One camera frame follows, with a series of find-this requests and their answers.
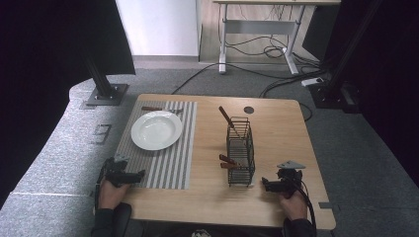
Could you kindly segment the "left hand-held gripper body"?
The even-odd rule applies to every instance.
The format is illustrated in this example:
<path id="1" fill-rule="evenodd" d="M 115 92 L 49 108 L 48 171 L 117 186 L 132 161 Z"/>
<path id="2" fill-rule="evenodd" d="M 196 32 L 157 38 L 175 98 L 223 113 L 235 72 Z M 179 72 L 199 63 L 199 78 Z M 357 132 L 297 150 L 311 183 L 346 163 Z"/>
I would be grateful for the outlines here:
<path id="1" fill-rule="evenodd" d="M 116 161 L 114 157 L 108 158 L 101 169 L 101 177 L 109 181 L 114 187 L 131 184 L 131 176 L 124 171 L 127 161 Z"/>

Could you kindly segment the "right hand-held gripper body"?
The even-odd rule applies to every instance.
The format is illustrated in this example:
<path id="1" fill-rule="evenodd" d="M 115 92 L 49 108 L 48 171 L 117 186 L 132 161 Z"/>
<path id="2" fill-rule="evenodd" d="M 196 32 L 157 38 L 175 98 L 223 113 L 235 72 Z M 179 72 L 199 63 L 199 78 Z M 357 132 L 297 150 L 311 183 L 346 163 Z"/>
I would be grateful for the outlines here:
<path id="1" fill-rule="evenodd" d="M 286 185 L 284 194 L 286 198 L 290 198 L 295 191 L 301 189 L 302 170 L 305 166 L 295 161 L 287 161 L 278 165 L 278 178 Z"/>

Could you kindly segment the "person's left hand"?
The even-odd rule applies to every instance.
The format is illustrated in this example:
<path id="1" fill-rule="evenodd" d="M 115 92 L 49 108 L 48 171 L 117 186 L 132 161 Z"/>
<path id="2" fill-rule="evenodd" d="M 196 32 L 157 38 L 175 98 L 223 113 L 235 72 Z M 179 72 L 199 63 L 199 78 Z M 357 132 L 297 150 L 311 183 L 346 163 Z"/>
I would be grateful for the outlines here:
<path id="1" fill-rule="evenodd" d="M 110 181 L 103 180 L 100 186 L 98 208 L 115 209 L 122 202 L 129 188 L 130 185 L 127 184 L 117 188 Z"/>

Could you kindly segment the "person's right hand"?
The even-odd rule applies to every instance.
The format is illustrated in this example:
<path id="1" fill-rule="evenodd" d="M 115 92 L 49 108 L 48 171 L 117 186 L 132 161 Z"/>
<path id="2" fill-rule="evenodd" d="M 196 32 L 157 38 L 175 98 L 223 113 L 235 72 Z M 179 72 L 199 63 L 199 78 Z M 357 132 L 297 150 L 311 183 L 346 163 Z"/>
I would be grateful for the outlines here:
<path id="1" fill-rule="evenodd" d="M 280 205 L 289 220 L 307 219 L 307 204 L 301 193 L 279 193 Z"/>

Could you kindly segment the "grey striped placemat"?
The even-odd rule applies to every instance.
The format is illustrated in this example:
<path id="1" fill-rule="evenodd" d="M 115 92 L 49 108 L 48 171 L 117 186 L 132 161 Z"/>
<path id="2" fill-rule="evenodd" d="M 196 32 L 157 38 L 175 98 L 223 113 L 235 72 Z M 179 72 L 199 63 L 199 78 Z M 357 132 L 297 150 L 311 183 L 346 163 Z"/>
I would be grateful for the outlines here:
<path id="1" fill-rule="evenodd" d="M 130 137 L 131 127 L 141 116 L 150 113 L 142 111 L 143 106 L 183 109 L 181 113 L 174 114 L 183 125 L 180 138 L 174 144 L 161 150 L 149 151 L 133 143 Z M 141 183 L 137 184 L 139 188 L 186 190 L 189 187 L 197 111 L 196 102 L 138 101 L 135 103 L 115 156 L 118 160 L 127 161 L 128 173 L 146 171 Z"/>

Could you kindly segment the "grey floor tape marking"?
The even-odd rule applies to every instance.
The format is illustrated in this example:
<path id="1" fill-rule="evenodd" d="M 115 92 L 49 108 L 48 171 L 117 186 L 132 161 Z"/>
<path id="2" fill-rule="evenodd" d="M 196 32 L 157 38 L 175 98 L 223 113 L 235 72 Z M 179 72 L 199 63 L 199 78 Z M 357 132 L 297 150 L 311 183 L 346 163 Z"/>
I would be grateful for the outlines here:
<path id="1" fill-rule="evenodd" d="M 97 124 L 92 134 L 91 143 L 96 145 L 105 144 L 111 128 L 110 124 Z"/>

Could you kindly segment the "white plate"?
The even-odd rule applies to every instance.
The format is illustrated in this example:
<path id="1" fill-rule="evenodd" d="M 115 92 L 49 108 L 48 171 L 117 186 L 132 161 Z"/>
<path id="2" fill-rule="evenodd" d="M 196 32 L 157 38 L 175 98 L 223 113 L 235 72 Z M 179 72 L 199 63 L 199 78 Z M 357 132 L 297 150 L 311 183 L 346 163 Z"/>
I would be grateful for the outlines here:
<path id="1" fill-rule="evenodd" d="M 183 130 L 181 120 L 173 113 L 150 112 L 137 119 L 130 130 L 133 143 L 144 150 L 157 151 L 174 144 Z"/>

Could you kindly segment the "black metal stand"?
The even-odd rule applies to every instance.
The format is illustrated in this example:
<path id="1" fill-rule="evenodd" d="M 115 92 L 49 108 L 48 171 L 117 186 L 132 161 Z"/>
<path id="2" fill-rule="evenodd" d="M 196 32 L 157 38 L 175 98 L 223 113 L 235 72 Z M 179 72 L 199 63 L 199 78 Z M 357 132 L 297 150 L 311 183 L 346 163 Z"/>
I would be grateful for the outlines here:
<path id="1" fill-rule="evenodd" d="M 95 83 L 95 89 L 86 105 L 91 107 L 118 106 L 126 94 L 128 84 L 112 84 L 93 55 L 87 49 L 83 51 L 83 54 L 85 65 Z"/>
<path id="2" fill-rule="evenodd" d="M 308 87 L 314 105 L 318 109 L 343 110 L 346 113 L 356 114 L 358 102 L 352 94 L 354 88 L 345 85 L 345 73 L 349 70 L 351 60 L 355 58 L 358 45 L 363 39 L 378 8 L 383 0 L 362 0 L 369 3 L 363 18 L 359 21 L 352 34 L 346 39 L 340 52 L 333 59 L 333 64 L 325 74 L 327 82 L 318 83 Z"/>

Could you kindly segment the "white power strip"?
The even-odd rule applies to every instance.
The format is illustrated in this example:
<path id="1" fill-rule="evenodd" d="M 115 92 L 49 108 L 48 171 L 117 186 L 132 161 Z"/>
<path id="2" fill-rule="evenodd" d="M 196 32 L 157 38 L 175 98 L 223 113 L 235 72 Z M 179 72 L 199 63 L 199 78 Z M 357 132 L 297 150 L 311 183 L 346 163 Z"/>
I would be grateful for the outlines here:
<path id="1" fill-rule="evenodd" d="M 300 84 L 301 86 L 306 87 L 309 85 L 314 85 L 314 84 L 323 83 L 323 82 L 324 80 L 321 77 L 316 77 L 316 78 L 302 80 Z"/>

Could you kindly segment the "dark curtain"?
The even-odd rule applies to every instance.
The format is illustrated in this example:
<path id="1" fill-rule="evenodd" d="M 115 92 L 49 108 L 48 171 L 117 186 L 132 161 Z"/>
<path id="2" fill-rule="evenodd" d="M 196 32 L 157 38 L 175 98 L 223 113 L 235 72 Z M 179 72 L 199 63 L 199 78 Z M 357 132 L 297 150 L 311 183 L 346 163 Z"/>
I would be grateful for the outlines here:
<path id="1" fill-rule="evenodd" d="M 116 0 L 0 0 L 0 208 L 94 74 L 133 73 Z"/>
<path id="2" fill-rule="evenodd" d="M 369 3 L 341 0 L 317 6 L 303 48 L 327 73 Z M 383 0 L 355 58 L 345 85 L 362 114 L 419 187 L 419 0 Z"/>

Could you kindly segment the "white desk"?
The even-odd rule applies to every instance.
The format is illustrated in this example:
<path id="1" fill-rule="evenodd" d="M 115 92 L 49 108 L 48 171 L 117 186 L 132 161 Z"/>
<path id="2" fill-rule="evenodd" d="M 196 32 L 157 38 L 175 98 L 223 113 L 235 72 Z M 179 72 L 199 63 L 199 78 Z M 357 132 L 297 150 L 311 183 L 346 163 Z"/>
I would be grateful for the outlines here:
<path id="1" fill-rule="evenodd" d="M 298 70 L 293 61 L 293 46 L 301 24 L 302 16 L 306 6 L 339 6 L 341 0 L 211 0 L 222 9 L 221 43 L 218 60 L 218 72 L 226 72 L 226 36 L 228 34 L 239 35 L 282 35 L 288 36 L 290 41 L 282 50 L 287 65 L 292 75 Z M 227 18 L 229 5 L 288 5 L 298 6 L 298 14 L 293 21 L 257 21 L 257 20 L 231 20 Z"/>

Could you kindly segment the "wooden-handled fork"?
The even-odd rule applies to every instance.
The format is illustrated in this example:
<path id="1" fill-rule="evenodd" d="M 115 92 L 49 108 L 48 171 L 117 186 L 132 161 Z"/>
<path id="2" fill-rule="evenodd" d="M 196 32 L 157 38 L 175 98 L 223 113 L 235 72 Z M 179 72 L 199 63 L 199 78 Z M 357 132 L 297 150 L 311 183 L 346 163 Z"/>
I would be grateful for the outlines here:
<path id="1" fill-rule="evenodd" d="M 142 111 L 146 111 L 146 112 L 168 112 L 168 113 L 172 113 L 172 114 L 179 114 L 183 111 L 183 109 L 163 109 L 163 108 L 156 108 L 156 107 L 141 107 Z"/>

